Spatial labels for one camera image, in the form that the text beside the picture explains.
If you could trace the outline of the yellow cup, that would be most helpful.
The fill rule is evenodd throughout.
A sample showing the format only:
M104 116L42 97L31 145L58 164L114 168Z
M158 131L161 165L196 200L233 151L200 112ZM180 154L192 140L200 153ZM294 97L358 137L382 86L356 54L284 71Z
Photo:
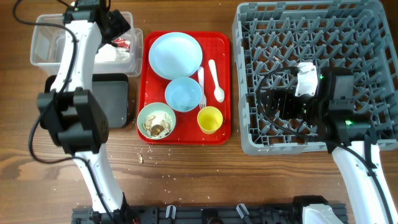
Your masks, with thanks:
M213 134L223 124L223 115L218 108L206 106L199 111L197 122L205 134Z

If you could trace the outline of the light blue bowl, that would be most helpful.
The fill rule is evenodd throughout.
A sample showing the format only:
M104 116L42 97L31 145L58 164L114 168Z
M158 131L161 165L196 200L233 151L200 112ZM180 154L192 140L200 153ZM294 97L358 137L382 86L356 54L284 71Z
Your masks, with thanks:
M180 77L172 80L165 89L165 101L175 111L189 112L202 99L200 84L192 78Z

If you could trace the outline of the green bowl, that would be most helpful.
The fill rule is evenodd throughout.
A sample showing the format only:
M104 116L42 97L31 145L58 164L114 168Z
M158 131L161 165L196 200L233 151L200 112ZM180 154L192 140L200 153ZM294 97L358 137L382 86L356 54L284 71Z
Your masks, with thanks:
M137 129L146 139L160 140L169 136L177 124L173 109L165 103L150 103L137 116Z

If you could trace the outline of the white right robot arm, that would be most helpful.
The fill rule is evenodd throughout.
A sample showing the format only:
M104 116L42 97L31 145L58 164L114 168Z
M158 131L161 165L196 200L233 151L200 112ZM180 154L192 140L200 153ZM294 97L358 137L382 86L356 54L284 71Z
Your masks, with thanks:
M381 167L377 131L371 119L354 111L354 75L342 67L313 65L287 67L298 80L294 90L263 90L256 101L264 119L276 112L283 119L300 119L317 127L315 136L324 142L338 166L356 223L397 223L397 210Z

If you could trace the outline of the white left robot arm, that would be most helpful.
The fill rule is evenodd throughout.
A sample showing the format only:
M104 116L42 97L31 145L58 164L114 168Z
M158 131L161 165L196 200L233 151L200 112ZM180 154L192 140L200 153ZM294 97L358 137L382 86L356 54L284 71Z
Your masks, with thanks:
M108 1L76 1L63 15L65 47L50 91L37 97L34 126L46 129L67 160L79 167L92 198L87 220L134 223L136 216L116 182L106 155L108 119L92 93L97 51L131 26Z

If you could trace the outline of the clear plastic waste bin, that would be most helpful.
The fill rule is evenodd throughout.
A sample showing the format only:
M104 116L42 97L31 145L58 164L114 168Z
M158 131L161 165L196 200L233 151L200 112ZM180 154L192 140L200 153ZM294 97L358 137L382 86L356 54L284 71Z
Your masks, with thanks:
M94 65L93 73L124 73L136 77L142 71L143 33L133 26L133 16L130 12L122 12L131 28L118 38L131 42L129 58L116 62L101 62ZM65 31L56 27L38 26L34 28L30 49L30 62L49 75L56 75L65 46Z

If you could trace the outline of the black food waste tray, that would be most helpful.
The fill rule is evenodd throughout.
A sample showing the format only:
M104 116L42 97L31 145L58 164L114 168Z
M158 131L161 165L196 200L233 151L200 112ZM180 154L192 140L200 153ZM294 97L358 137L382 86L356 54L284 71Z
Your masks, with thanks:
M127 121L128 77L123 73L93 75L93 96L108 119L108 128L122 128Z

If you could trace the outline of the grey dishwasher rack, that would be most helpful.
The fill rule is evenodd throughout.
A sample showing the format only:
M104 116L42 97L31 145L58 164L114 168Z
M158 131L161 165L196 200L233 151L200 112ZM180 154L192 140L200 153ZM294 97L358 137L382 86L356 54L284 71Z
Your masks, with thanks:
M279 114L266 120L256 90L293 90L287 67L312 62L354 75L355 112L370 117L383 151L397 148L397 53L379 1L244 2L232 25L242 150L270 156L323 151L316 127Z

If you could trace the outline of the red snack wrapper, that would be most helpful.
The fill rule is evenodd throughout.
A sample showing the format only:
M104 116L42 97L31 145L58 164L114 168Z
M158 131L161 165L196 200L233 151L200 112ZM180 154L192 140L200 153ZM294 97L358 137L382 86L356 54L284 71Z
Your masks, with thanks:
M131 46L131 42L129 40L122 39L122 38L117 38L117 39L113 40L113 43L116 45L116 47L124 48L124 49L130 49L130 46Z

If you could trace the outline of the crumpled white tissue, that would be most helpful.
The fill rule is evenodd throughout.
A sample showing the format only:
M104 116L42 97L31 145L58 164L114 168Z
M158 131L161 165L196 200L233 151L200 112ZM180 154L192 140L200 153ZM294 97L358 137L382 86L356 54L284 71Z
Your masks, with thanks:
M106 44L99 49L95 56L95 62L116 62L123 61L129 58L128 49L122 47L113 47L112 45Z

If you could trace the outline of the white plastic spoon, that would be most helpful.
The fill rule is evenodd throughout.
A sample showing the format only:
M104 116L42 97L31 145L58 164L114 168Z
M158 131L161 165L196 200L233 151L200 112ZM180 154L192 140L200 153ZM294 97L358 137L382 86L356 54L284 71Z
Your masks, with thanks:
M208 61L208 66L211 72L211 76L213 78L214 84L215 84L215 89L214 89L214 96L215 99L219 102L222 103L225 99L225 93L224 90L220 87L219 81L218 81L218 74L217 74L217 69L216 69L216 63L213 59Z

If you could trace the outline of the light blue plate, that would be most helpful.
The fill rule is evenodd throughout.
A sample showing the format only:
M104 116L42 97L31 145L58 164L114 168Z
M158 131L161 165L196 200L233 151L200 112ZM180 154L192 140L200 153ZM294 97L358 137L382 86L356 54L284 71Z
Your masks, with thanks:
M151 69L166 80L193 75L202 60L203 51L199 42L183 32L161 35L149 49Z

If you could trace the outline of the white plastic fork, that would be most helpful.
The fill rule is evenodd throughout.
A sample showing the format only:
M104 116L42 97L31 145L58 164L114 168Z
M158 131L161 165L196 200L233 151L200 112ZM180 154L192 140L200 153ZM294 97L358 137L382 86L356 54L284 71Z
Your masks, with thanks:
M199 107L200 109L203 109L204 107L206 107L206 96L205 96L205 73L204 73L204 68L203 67L199 67L198 68L198 83L201 87L201 101L199 103Z

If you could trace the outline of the rice and food leftovers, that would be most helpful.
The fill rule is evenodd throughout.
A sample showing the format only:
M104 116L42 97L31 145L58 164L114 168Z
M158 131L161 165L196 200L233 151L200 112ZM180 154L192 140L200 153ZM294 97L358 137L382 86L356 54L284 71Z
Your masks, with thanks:
M174 122L171 115L158 110L145 117L142 127L150 138L161 139L170 134Z

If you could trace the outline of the food scrap on table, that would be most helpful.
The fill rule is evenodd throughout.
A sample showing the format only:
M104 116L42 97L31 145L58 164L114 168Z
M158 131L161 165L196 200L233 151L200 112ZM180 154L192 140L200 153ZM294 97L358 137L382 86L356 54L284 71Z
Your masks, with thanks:
M138 155L138 161L140 164L142 164L144 162L143 156L142 155Z

